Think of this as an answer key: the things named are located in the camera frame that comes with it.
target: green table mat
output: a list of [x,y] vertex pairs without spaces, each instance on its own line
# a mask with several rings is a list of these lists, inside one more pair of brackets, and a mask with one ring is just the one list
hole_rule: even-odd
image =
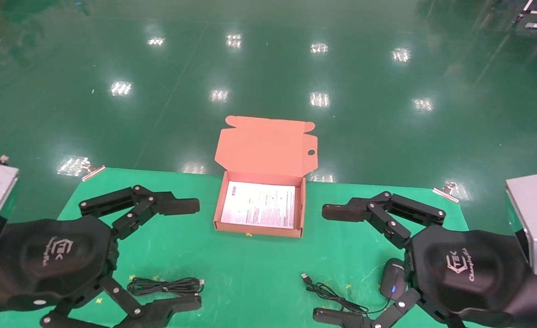
[[[216,176],[107,169],[80,184],[58,219],[78,218],[77,204],[81,200],[132,185],[143,185],[152,191],[170,190],[178,198],[197,197],[201,204],[197,214],[156,216],[120,241],[118,270],[114,273],[123,286],[134,276],[168,281],[183,277],[205,279],[202,308],[175,315],[170,326],[178,328],[326,328],[328,325],[313,321],[312,309],[337,309],[338,305],[306,292],[300,277],[303,272],[350,301],[372,310],[381,308],[385,299],[378,286],[383,266],[391,257],[402,259],[403,251],[395,249],[367,223],[323,219],[323,204],[345,204],[351,197],[372,197],[387,190],[445,210],[446,228],[468,230],[460,206],[429,189],[311,182],[307,184],[302,238],[218,232],[212,220],[220,184],[221,177]],[[103,219],[111,224],[118,216],[120,213]],[[420,226],[400,221],[413,233],[420,231]],[[144,304],[170,296],[158,294],[138,300]],[[0,313],[0,328],[37,328],[48,311]],[[105,293],[71,314],[72,318],[110,327],[124,316]],[[415,307],[394,327],[444,325]]]

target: white paper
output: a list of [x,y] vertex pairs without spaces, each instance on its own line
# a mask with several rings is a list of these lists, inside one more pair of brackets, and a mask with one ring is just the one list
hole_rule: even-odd
[[220,221],[293,229],[295,187],[229,181]]

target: open box lid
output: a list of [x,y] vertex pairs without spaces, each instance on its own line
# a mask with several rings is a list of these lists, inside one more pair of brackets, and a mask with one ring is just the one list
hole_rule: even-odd
[[233,128],[220,132],[216,162],[228,171],[302,177],[315,170],[313,122],[228,116]]

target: cardboard box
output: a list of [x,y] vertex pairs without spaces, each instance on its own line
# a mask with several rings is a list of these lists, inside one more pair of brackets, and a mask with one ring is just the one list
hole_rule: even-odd
[[[306,180],[315,170],[317,138],[305,134],[313,122],[228,116],[233,128],[220,132],[216,162],[226,169],[214,215],[216,230],[259,235],[301,237],[303,234]],[[221,221],[229,181],[295,186],[293,229],[268,228]]]

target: black mouse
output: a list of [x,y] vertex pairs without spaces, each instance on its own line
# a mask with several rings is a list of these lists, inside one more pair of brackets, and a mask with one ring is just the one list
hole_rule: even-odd
[[406,282],[404,281],[404,262],[398,259],[389,259],[381,276],[379,292],[386,298],[394,301],[406,291]]

